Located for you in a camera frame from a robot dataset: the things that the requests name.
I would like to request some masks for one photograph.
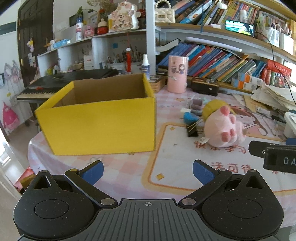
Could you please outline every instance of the white quilted bag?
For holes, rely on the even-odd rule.
[[[166,2],[169,8],[157,8],[158,4]],[[175,10],[168,0],[159,0],[155,4],[155,22],[156,23],[175,23]]]

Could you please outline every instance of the keyboard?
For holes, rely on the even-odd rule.
[[[80,70],[69,73],[47,75],[25,88],[18,96],[18,101],[42,104],[56,92],[74,80],[102,79],[118,74],[113,69]]]

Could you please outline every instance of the pink cup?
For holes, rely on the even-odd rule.
[[[187,87],[188,57],[169,56],[168,91],[184,93]]]

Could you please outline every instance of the printed tablecloth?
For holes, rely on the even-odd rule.
[[[199,144],[200,137],[186,137],[180,109],[186,107],[191,95],[208,100],[221,99],[229,103],[248,131],[249,137],[246,141],[235,149],[218,150],[207,144]],[[212,97],[194,93],[189,89],[184,94],[173,94],[164,88],[156,97],[157,148],[154,152],[55,156],[40,132],[30,141],[28,148],[28,160],[33,171],[38,173],[46,169],[52,175],[59,175],[71,168],[83,169],[96,158],[100,158],[104,164],[104,174],[95,187],[117,201],[121,198],[175,198],[178,202],[201,187],[201,183],[192,173],[195,159],[201,159],[215,169],[224,167],[238,174],[244,174],[254,168],[262,174],[284,209],[285,216],[281,227],[296,225],[296,175],[264,170],[263,159],[251,156],[247,150],[252,139],[280,142],[282,133],[273,129],[271,120],[249,112],[232,95],[218,94],[217,97]]]

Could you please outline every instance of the smartphone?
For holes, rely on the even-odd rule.
[[[254,37],[254,25],[233,20],[226,20],[225,29]]]

